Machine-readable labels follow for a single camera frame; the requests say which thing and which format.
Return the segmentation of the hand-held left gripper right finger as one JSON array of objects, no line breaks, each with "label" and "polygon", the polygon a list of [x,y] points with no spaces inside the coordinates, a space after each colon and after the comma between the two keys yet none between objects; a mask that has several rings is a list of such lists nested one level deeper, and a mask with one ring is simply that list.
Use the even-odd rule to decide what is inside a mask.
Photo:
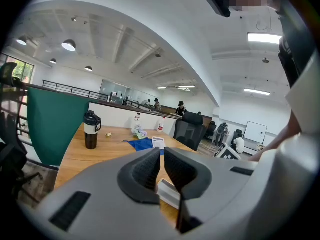
[{"label": "hand-held left gripper right finger", "polygon": [[164,168],[180,194],[176,229],[184,234],[221,212],[244,188],[257,165],[166,147]]}]

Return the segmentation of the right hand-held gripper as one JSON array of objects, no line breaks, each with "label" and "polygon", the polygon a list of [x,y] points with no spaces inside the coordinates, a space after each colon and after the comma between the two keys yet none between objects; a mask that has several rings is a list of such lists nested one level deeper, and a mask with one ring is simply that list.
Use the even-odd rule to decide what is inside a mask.
[{"label": "right hand-held gripper", "polygon": [[240,155],[234,151],[230,146],[224,143],[214,154],[215,158],[222,158],[226,160],[241,160]]}]

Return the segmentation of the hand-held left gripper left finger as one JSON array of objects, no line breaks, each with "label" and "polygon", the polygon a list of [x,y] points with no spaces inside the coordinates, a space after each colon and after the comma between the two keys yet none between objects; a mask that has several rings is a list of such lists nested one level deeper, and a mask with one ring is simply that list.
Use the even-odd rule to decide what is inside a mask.
[{"label": "hand-held left gripper left finger", "polygon": [[158,148],[99,162],[22,212],[42,239],[176,240],[156,193],[160,168]]}]

